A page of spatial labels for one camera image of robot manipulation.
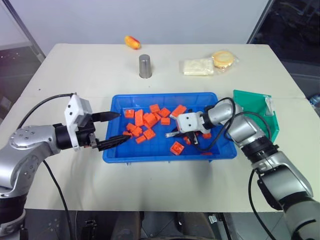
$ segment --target green plastic holder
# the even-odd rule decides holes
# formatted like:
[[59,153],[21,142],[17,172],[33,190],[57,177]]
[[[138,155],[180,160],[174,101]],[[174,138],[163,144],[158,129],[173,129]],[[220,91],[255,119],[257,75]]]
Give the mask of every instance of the green plastic holder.
[[[233,99],[243,108],[244,112],[254,112],[265,119],[270,127],[271,140],[274,142],[279,132],[279,125],[275,111],[273,111],[272,116],[266,115],[266,112],[268,111],[266,98],[271,98],[271,96],[248,91],[233,90]],[[260,118],[252,114],[246,114],[246,116],[252,118],[264,131],[265,135],[268,136],[267,128]]]

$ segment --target plastic bag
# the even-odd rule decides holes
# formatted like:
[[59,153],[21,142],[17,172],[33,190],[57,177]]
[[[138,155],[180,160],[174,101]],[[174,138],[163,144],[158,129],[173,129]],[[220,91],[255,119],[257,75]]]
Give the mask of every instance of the plastic bag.
[[182,72],[188,76],[208,76],[214,74],[212,57],[188,59],[181,62]]
[[239,59],[227,49],[216,51],[212,54],[212,61],[216,74],[224,73],[239,62]]

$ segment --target robotic arm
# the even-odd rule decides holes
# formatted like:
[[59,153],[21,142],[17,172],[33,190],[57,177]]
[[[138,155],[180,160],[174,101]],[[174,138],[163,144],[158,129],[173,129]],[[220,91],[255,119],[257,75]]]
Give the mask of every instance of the robotic arm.
[[27,194],[40,163],[63,149],[77,151],[82,146],[99,151],[122,144],[130,136],[113,136],[99,141],[94,122],[110,121],[116,112],[92,113],[87,100],[72,95],[64,112],[67,126],[61,123],[28,126],[16,130],[0,150],[0,239],[27,239],[22,226]]
[[313,200],[310,183],[260,127],[241,114],[242,108],[232,99],[224,99],[205,112],[190,112],[177,117],[177,129],[197,146],[195,132],[209,133],[219,124],[233,121],[228,129],[234,143],[251,161],[257,184],[268,204],[283,210],[287,227],[295,240],[320,239],[320,204]]

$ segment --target blue plastic tray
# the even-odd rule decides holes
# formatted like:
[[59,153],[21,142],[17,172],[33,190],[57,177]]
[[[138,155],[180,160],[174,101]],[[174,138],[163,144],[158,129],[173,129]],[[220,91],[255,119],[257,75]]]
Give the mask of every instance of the blue plastic tray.
[[[192,111],[204,111],[207,105],[213,105],[217,102],[217,96],[212,92],[197,93],[164,93],[164,94],[137,94],[137,95],[115,95],[112,98],[111,111],[121,113],[121,116],[110,121],[106,132],[106,139],[121,135],[126,131],[128,123],[135,124],[134,119],[125,118],[126,109],[143,109],[149,113],[149,106],[159,104],[160,109],[166,107],[173,111],[179,104],[184,105]],[[171,132],[176,127],[176,121],[171,119],[168,126],[161,125],[159,122],[152,128],[156,136],[151,140],[146,140],[137,144],[135,137],[125,143],[103,152],[103,160],[107,163],[130,163],[146,161],[174,161],[174,160],[213,160],[213,159],[233,159],[237,155],[234,143],[219,138],[212,147],[212,155],[202,155],[194,146],[187,145],[182,137],[166,138],[165,133]],[[222,126],[214,127],[211,130],[212,138],[203,139],[199,136],[199,143],[202,148],[207,147],[214,137],[218,134]],[[185,146],[181,155],[174,155],[170,152],[170,147],[177,141]]]

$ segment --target orange block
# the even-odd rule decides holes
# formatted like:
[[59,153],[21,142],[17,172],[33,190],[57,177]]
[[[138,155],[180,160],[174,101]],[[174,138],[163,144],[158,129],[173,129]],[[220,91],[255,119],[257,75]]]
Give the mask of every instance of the orange block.
[[183,140],[185,141],[185,143],[186,143],[187,145],[191,145],[191,141],[190,141],[190,139],[189,139],[187,136],[183,137]]
[[145,126],[147,129],[151,129],[151,126],[150,126],[148,123],[146,123],[146,122],[144,122],[144,126]]
[[173,110],[171,115],[176,118],[178,115],[183,114],[186,110],[187,108],[185,106],[179,105],[175,108],[175,110]]
[[129,135],[129,136],[131,136],[130,138],[132,139],[132,133],[130,133],[128,131],[123,131],[122,135]]
[[134,109],[127,109],[124,111],[124,117],[126,119],[133,119],[135,117],[135,110]]
[[156,136],[156,133],[150,128],[148,130],[145,130],[143,132],[143,135],[146,137],[146,139],[150,140]]
[[161,118],[161,125],[170,125],[170,118],[169,117]]
[[126,126],[126,129],[129,131],[129,132],[133,132],[135,129],[137,128],[136,125],[133,125],[132,123],[128,123],[128,125]]
[[155,116],[156,121],[159,122],[161,117],[157,113],[154,113],[153,115]]
[[174,144],[170,147],[170,152],[172,152],[174,155],[180,155],[184,148],[185,146],[175,141]]
[[132,135],[135,137],[139,137],[142,134],[142,128],[137,126],[135,130],[132,131]]
[[210,139],[212,136],[211,136],[211,133],[209,132],[209,133],[202,134],[202,137],[204,139]]
[[136,141],[137,144],[140,144],[140,143],[144,142],[145,140],[147,140],[147,139],[146,139],[146,137],[143,136],[143,135],[140,136],[140,137],[137,137],[137,138],[135,139],[135,141]]
[[149,108],[150,108],[150,111],[151,111],[152,113],[160,112],[160,108],[159,108],[159,105],[158,105],[158,104],[153,104],[153,105],[151,105]]
[[157,123],[157,118],[155,115],[149,113],[148,115],[143,116],[143,120],[150,126],[152,127]]
[[144,124],[144,110],[140,109],[134,114],[134,124],[137,127],[141,127]]
[[163,117],[163,118],[166,118],[166,117],[168,117],[169,115],[170,115],[170,111],[167,109],[167,108],[162,108],[161,110],[160,110],[160,112],[159,112],[159,115],[161,116],[161,117]]

